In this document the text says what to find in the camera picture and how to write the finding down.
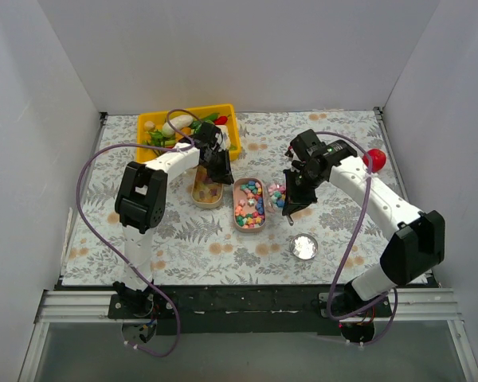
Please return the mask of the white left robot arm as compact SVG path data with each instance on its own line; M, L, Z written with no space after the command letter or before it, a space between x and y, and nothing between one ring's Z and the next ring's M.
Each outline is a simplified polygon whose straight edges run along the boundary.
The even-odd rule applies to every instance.
M136 318L147 317L154 307L153 298L142 290L153 280L152 241L165 213L168 185L197 166L204 167L213 182L233 184L224 134L212 123L203 123L196 134L153 160L130 162L123 173L115 210L125 236L122 283L136 290L127 297L126 308Z

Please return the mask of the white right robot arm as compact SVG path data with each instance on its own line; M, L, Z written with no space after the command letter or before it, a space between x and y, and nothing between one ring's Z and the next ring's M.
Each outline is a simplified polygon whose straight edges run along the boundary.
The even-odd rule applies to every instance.
M388 241L377 265L348 282L341 294L330 289L329 316L362 316L385 293L407 285L444 260L444 217L437 211L421 211L375 177L370 157L360 154L357 144L342 135L326 144L309 129L289 146L296 157L291 169L284 171L283 216L290 218L315 204L315 191L329 182L355 201L361 208L359 216L371 218Z

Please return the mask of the clear glass jar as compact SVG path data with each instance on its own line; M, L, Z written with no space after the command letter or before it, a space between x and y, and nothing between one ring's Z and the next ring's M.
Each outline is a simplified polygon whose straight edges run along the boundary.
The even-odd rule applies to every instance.
M284 207L286 199L286 185L284 182L274 181L268 184L268 211L275 212Z

